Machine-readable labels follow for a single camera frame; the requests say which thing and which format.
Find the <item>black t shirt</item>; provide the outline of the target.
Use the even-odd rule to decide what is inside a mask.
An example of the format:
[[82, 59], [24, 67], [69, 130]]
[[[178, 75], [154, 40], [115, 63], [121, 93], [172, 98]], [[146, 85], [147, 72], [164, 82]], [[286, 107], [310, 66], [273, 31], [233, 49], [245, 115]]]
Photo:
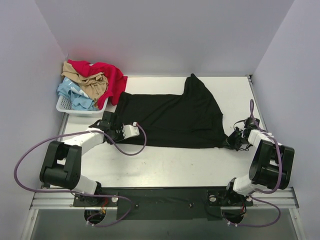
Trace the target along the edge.
[[194, 74], [181, 95], [123, 92], [115, 109], [124, 125], [137, 122], [145, 131], [122, 141], [169, 148], [223, 148], [223, 113], [212, 93]]

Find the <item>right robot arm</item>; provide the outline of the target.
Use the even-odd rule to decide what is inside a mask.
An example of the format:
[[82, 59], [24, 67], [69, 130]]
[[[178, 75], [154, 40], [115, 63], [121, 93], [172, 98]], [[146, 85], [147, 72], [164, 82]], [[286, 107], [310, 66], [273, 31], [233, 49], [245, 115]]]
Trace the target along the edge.
[[272, 194], [288, 187], [292, 173], [295, 150], [278, 143], [272, 133], [259, 129], [260, 120], [248, 117], [242, 120], [244, 128], [233, 127], [225, 145], [235, 151], [255, 149], [248, 174], [233, 178], [223, 192], [229, 205], [236, 204], [241, 196], [254, 192]]

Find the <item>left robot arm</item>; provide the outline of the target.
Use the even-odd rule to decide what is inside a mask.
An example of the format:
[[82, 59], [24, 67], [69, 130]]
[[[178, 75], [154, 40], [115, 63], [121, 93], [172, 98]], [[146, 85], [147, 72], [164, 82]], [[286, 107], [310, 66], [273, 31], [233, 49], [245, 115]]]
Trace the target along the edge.
[[123, 140], [123, 123], [118, 114], [105, 111], [102, 119], [66, 141], [49, 143], [40, 170], [39, 179], [44, 184], [84, 193], [91, 206], [103, 200], [101, 184], [81, 174], [82, 155], [103, 144]]

